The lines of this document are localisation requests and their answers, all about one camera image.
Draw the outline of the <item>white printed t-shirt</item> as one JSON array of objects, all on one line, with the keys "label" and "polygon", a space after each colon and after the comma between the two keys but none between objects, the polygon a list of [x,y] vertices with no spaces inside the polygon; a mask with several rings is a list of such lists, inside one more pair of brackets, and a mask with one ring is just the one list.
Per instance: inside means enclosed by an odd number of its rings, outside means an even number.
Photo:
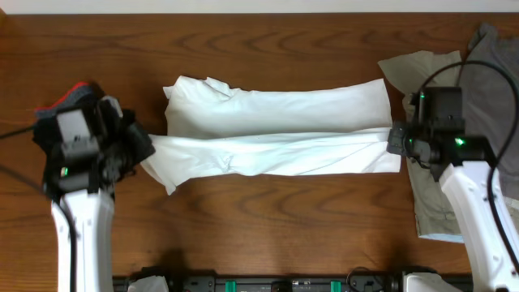
[{"label": "white printed t-shirt", "polygon": [[309,92],[231,88],[179,77],[165,88],[167,132],[153,135],[144,170],[168,193],[192,178],[396,173],[381,79]]}]

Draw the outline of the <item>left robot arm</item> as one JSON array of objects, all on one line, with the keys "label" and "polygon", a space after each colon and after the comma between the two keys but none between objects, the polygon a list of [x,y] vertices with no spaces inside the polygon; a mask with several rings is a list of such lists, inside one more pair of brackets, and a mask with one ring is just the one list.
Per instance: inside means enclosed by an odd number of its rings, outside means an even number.
[{"label": "left robot arm", "polygon": [[58,239],[58,290],[114,288],[114,187],[155,149],[133,111],[102,101],[39,121],[46,151],[43,191]]}]

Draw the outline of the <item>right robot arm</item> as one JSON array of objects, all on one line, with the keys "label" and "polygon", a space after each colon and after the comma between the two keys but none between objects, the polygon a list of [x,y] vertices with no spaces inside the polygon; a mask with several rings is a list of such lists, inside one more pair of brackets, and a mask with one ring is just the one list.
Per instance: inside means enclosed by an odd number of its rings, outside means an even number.
[{"label": "right robot arm", "polygon": [[413,158],[431,172],[451,204],[470,259],[475,291],[516,291],[518,234],[491,169],[488,139],[465,133],[461,89],[429,87],[411,99],[414,115],[395,122],[391,154]]}]

